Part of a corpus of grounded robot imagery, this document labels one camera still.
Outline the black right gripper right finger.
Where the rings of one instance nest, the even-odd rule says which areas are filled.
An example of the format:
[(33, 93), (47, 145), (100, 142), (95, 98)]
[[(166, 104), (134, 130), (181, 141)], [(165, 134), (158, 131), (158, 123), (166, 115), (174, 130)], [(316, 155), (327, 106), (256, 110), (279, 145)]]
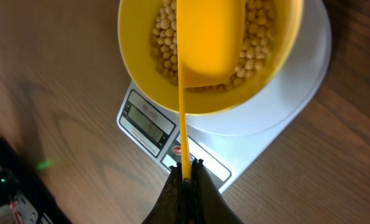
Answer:
[(243, 224), (214, 185), (202, 159), (192, 162), (189, 221), (194, 224)]

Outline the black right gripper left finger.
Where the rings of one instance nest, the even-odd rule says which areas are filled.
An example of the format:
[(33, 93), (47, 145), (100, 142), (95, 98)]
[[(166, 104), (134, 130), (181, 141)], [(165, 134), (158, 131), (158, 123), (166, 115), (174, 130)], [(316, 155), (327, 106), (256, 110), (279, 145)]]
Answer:
[(142, 224), (185, 223), (182, 164), (170, 166), (170, 174), (161, 193)]

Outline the yellow plastic scoop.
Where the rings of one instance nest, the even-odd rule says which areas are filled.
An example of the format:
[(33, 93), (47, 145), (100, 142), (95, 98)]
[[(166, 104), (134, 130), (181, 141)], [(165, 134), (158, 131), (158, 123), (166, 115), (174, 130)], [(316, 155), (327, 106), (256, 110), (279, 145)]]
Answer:
[(179, 123), (184, 181), (191, 179), (185, 89), (218, 85), (234, 72), (245, 22), (243, 0), (177, 0)]

